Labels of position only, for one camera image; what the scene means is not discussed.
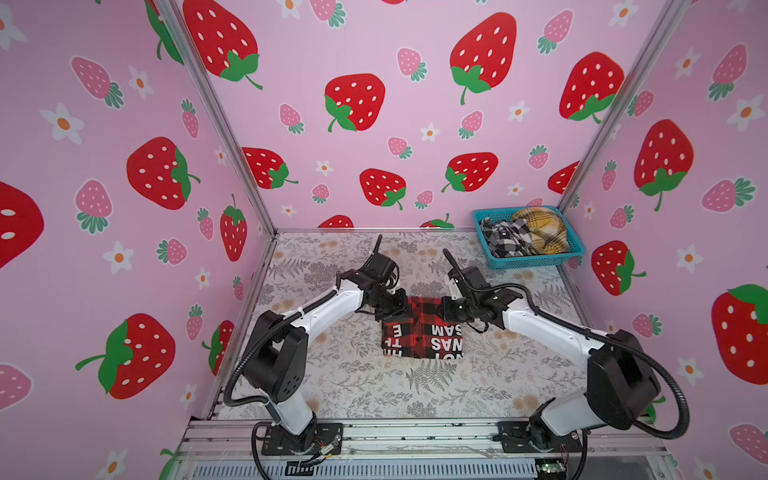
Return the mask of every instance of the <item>yellow plaid cloth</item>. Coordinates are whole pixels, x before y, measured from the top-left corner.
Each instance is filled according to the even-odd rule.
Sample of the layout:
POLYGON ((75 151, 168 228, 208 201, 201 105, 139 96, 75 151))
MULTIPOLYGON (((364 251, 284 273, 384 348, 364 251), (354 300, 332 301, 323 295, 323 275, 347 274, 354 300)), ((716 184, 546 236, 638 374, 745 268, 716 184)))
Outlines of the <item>yellow plaid cloth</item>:
POLYGON ((531 207, 518 210, 512 221, 522 218, 531 230, 532 246, 539 255, 568 253, 568 229, 565 222, 554 210, 544 207, 531 207))

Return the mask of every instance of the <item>black mounting plate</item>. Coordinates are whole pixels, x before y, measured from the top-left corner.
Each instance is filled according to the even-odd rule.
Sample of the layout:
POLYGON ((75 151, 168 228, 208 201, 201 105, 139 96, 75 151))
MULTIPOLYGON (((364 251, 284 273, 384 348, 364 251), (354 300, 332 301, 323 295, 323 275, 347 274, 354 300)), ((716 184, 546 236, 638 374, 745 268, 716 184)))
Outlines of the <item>black mounting plate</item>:
MULTIPOLYGON (((528 440, 515 438, 525 433, 528 422, 499 422, 496 425, 504 453, 545 453, 536 449, 528 440)), ((570 436, 564 437, 562 445, 568 453, 581 453, 581 442, 578 437, 576 439, 570 436)))

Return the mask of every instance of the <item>basket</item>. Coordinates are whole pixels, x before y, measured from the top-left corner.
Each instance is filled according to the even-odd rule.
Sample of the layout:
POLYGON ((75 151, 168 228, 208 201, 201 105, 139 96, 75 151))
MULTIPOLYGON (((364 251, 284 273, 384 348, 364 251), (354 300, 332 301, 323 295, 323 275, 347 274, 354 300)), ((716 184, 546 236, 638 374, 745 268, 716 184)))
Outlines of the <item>basket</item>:
POLYGON ((544 205, 545 208, 554 210, 565 222, 565 227, 568 229, 568 246, 571 251, 568 253, 556 253, 555 255, 536 255, 532 257, 511 257, 511 258, 496 258, 491 255, 491 250, 488 248, 488 243, 485 241, 485 237, 480 230, 480 221, 484 218, 490 218, 492 222, 499 222, 502 220, 511 220, 512 215, 518 210, 530 207, 515 207, 515 208, 495 208, 493 210, 477 210, 473 217, 475 218, 475 230, 480 237, 480 244, 485 251, 485 258, 488 261, 488 267, 492 270, 503 270, 505 268, 532 268, 536 266, 557 266, 567 262, 568 259, 578 256, 584 256, 584 244, 579 240, 579 237, 574 232, 571 224, 563 217, 560 211, 549 205, 544 205))

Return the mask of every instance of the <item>pink wallpaper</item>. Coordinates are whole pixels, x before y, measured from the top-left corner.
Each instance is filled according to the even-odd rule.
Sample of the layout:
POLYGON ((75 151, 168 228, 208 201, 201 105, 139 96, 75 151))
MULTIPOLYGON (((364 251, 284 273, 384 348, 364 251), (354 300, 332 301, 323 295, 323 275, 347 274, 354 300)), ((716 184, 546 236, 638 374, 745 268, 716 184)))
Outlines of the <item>pink wallpaper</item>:
POLYGON ((177 2, 279 228, 557 204, 664 3, 177 2))
POLYGON ((667 443, 680 478, 768 478, 766 17, 764 2, 693 5, 568 211, 597 326, 634 333, 690 401, 667 443))
POLYGON ((265 248, 164 35, 141 1, 0 3, 3 479, 163 478, 265 248))

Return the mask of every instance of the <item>white flower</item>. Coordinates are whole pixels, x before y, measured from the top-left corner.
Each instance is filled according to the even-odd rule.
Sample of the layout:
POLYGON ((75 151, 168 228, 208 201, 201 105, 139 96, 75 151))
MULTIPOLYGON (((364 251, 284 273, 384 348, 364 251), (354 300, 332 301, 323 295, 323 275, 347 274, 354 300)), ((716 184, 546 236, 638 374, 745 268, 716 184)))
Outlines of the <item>white flower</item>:
POLYGON ((131 257, 134 255, 134 249, 123 248, 123 244, 120 242, 114 243, 113 251, 104 254, 104 260, 112 264, 112 275, 115 275, 120 270, 130 270, 131 257))
POLYGON ((0 48, 8 51, 11 48, 11 40, 27 43, 26 35, 13 25, 11 8, 4 3, 0 3, 0 25, 3 25, 0 29, 0 48))
POLYGON ((512 105, 509 108, 511 115, 509 115, 508 120, 523 121, 523 115, 527 114, 530 110, 530 108, 525 106, 525 102, 520 100, 519 104, 512 105))
POLYGON ((689 272, 696 271, 696 265, 704 261, 701 255, 696 255, 696 246, 690 245, 687 250, 677 249, 677 266, 684 266, 689 272))
POLYGON ((315 172, 320 172, 324 177, 328 176, 328 172, 332 172, 333 169, 330 166, 330 162, 317 162, 317 168, 315 172))
POLYGON ((640 10, 637 5, 632 5, 634 0, 624 0, 622 3, 614 3, 614 16, 611 21, 608 22, 608 26, 612 27, 618 24, 620 27, 627 26, 627 20, 640 10))
POLYGON ((298 20, 299 7, 303 1, 304 0, 277 0, 278 5, 283 6, 283 18, 286 18, 288 15, 290 15, 298 20))
POLYGON ((701 53, 694 53, 693 47, 688 48, 688 51, 685 52, 685 56, 674 64, 677 69, 674 79, 677 80, 683 75, 690 77, 690 73, 694 70, 694 64, 699 61, 700 57, 701 53))
POLYGON ((736 124, 739 132, 745 131, 751 121, 759 120, 766 116, 766 112, 759 108, 763 103, 763 94, 757 95, 750 101, 740 99, 736 102, 736 113, 728 117, 727 124, 736 124))
POLYGON ((197 289, 202 290, 204 286, 210 286, 210 272, 207 272, 203 267, 200 267, 200 273, 194 276, 197 280, 197 289))
POLYGON ((525 190, 525 187, 520 186, 520 182, 512 185, 511 187, 507 187, 509 189, 509 192, 507 192, 507 195, 515 195, 516 197, 525 190))
POLYGON ((437 134, 440 133, 440 130, 435 128, 434 124, 429 124, 427 128, 422 128, 422 133, 424 134, 422 136, 422 141, 435 141, 435 137, 437 137, 437 134))
POLYGON ((125 464, 123 461, 125 460, 125 454, 127 453, 127 449, 120 453, 109 452, 109 455, 107 456, 107 464, 104 468, 98 471, 96 474, 96 479, 112 480, 116 475, 120 475, 122 472, 125 472, 125 464))
POLYGON ((51 135, 54 140, 69 138, 74 144, 83 143, 78 131, 82 130, 85 123, 79 118, 70 117, 69 111, 61 102, 56 104, 56 111, 40 110, 40 115, 53 125, 51 135))
POLYGON ((195 390, 197 390, 197 385, 187 385, 187 388, 184 389, 184 393, 181 395, 181 398, 179 399, 179 402, 182 402, 184 404, 184 410, 186 410, 191 403, 194 403, 195 390))
POLYGON ((677 357, 677 361, 680 363, 680 369, 677 370, 677 374, 687 378, 691 385, 696 385, 696 379, 704 378, 704 374, 696 368, 696 359, 685 360, 677 357))
POLYGON ((141 100, 147 100, 147 95, 152 95, 154 93, 152 87, 147 83, 147 72, 138 72, 130 65, 128 65, 128 70, 131 72, 131 79, 128 81, 128 84, 131 88, 135 88, 139 91, 141 100))

